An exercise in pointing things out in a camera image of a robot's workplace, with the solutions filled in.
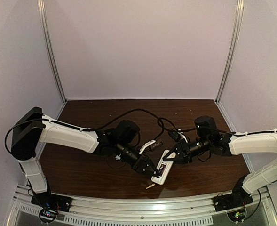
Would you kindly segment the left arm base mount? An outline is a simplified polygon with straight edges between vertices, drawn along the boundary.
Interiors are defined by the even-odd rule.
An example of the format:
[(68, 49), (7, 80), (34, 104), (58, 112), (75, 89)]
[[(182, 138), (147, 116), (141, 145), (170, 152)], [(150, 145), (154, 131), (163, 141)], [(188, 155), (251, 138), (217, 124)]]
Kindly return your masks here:
[(72, 198), (57, 194), (34, 194), (31, 203), (41, 207), (38, 213), (44, 224), (53, 223), (61, 216), (60, 212), (69, 212)]

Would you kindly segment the white remote control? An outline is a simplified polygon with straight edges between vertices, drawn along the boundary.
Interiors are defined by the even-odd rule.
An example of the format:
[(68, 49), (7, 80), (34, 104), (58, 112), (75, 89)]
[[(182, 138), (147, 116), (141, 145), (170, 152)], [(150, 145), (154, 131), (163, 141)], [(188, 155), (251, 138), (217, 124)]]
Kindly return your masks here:
[(157, 165), (157, 170), (159, 172), (159, 177), (151, 177), (151, 181), (158, 185), (163, 185), (166, 181), (166, 178), (170, 172), (170, 169), (173, 165), (172, 161), (165, 161), (163, 157), (165, 157), (169, 153), (169, 150), (165, 150), (160, 158), (160, 161)]

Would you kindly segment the right aluminium frame post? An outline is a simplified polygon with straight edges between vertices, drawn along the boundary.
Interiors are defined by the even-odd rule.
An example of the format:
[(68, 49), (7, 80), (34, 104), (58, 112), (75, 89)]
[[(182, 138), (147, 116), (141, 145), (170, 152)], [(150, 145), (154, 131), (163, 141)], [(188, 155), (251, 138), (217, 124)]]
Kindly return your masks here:
[(222, 75), (222, 80), (218, 89), (218, 93), (215, 99), (216, 104), (219, 104), (222, 95), (224, 93), (227, 80), (230, 74), (231, 66), (234, 60), (235, 56), (235, 51), (237, 47), (237, 43), (239, 40), (240, 36), (240, 31), (241, 31), (241, 26), (242, 26), (242, 21), (243, 21), (243, 16), (244, 16), (244, 9), (245, 9), (245, 3), (243, 0), (237, 0), (237, 6), (236, 6), (236, 11), (235, 11), (235, 19), (234, 19), (234, 24), (233, 24), (233, 31), (231, 35), (231, 40), (230, 40), (230, 47), (226, 59), (226, 64), (223, 70), (223, 75)]

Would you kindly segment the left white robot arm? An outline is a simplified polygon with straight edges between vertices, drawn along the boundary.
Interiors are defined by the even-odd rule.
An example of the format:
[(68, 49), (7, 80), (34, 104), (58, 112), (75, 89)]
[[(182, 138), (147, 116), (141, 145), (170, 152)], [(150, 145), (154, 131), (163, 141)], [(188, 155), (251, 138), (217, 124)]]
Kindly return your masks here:
[(134, 122), (126, 120), (107, 131), (83, 128), (55, 120), (43, 114), (41, 108), (34, 107), (8, 131), (12, 140), (7, 151), (19, 162), (34, 194), (50, 192), (35, 152), (38, 143), (62, 145), (95, 155), (114, 153), (136, 173), (159, 177), (152, 160), (130, 146), (139, 132)]

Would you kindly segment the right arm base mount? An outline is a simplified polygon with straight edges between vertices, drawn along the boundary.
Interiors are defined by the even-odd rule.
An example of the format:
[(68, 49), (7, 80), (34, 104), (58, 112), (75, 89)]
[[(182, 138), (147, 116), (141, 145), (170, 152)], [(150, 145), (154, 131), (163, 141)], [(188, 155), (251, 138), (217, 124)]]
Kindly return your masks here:
[(247, 218), (246, 205), (253, 203), (250, 195), (243, 196), (240, 193), (218, 194), (212, 200), (215, 211), (225, 210), (228, 219), (236, 224), (245, 221)]

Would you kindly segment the front aluminium rail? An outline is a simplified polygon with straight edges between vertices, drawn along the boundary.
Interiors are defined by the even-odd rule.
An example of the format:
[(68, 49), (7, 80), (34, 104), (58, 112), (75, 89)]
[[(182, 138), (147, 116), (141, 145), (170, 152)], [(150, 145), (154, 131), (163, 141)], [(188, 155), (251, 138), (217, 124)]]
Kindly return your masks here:
[(103, 199), (64, 195), (71, 198), (69, 212), (48, 224), (40, 221), (42, 209), (31, 203), (29, 187), (18, 185), (13, 195), (5, 226), (277, 226), (277, 215), (267, 188), (252, 194), (253, 203), (245, 205), (247, 217), (243, 223), (230, 220), (230, 212), (216, 211), (213, 198), (230, 191), (180, 198)]

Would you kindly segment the left aluminium frame post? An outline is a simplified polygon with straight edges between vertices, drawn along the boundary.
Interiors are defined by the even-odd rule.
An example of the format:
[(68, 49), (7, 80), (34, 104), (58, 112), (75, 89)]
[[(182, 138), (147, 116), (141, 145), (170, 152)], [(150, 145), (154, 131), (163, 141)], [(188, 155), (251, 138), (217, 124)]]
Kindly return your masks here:
[(63, 90), (63, 86), (59, 77), (59, 72), (57, 69), (56, 61), (55, 61), (55, 55), (52, 47), (52, 42), (51, 42), (51, 37), (50, 37), (50, 32), (48, 28), (48, 23), (47, 23), (47, 15), (46, 15), (46, 8), (45, 8), (45, 1), (44, 0), (37, 0), (38, 4), (38, 10), (39, 10), (39, 15), (40, 15), (40, 20), (41, 20), (41, 26), (42, 26), (42, 32), (43, 32), (43, 37), (46, 45), (46, 50), (47, 50), (47, 56), (50, 64), (50, 68), (54, 77), (55, 85), (59, 94), (59, 97), (62, 101), (62, 103), (66, 103), (67, 99)]

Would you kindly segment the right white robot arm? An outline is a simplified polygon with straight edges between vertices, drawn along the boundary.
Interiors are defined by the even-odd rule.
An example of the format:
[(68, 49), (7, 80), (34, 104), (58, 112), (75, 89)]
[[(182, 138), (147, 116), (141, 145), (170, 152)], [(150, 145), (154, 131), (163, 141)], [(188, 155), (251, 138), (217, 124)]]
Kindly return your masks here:
[[(170, 132), (169, 135), (175, 136), (177, 143), (163, 156), (163, 161), (191, 163), (193, 157), (207, 151), (226, 157), (244, 153), (277, 154), (277, 128), (258, 132), (226, 132), (217, 129), (214, 118), (210, 116), (200, 116), (194, 123), (198, 139), (188, 143), (179, 132)], [(276, 181), (277, 158), (256, 172), (242, 176), (230, 194), (214, 197), (215, 209), (221, 211), (252, 203), (253, 192)]]

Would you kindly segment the aluminium frame post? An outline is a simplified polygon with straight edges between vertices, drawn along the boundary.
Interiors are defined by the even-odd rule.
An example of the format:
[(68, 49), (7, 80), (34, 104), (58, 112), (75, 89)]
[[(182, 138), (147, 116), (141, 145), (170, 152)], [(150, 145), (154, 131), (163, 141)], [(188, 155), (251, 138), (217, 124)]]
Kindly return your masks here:
[(237, 6), (236, 6), (236, 11), (235, 11), (235, 19), (234, 19), (234, 24), (233, 24), (233, 31), (231, 35), (231, 40), (230, 40), (230, 47), (226, 59), (226, 64), (223, 70), (223, 75), (222, 75), (222, 80), (218, 89), (218, 93), (215, 99), (216, 104), (219, 104), (222, 95), (224, 93), (227, 80), (230, 74), (231, 66), (234, 60), (235, 56), (235, 51), (237, 47), (237, 43), (239, 40), (240, 36), (240, 31), (241, 31), (241, 26), (242, 26), (242, 21), (243, 21), (243, 16), (244, 16), (244, 9), (245, 9), (245, 3), (243, 0), (237, 0)]
[(51, 37), (50, 37), (50, 32), (48, 28), (48, 23), (47, 23), (47, 15), (46, 15), (46, 8), (45, 8), (45, 1), (44, 0), (37, 0), (38, 4), (38, 10), (39, 10), (39, 15), (40, 15), (40, 20), (41, 20), (41, 26), (42, 26), (42, 32), (43, 32), (43, 37), (46, 45), (46, 50), (47, 50), (47, 56), (50, 64), (50, 68), (54, 77), (55, 85), (59, 94), (59, 97), (62, 101), (62, 103), (66, 103), (67, 99), (63, 90), (63, 86), (59, 77), (59, 72), (57, 69), (56, 61), (55, 61), (55, 55), (52, 47), (52, 42), (51, 42)]

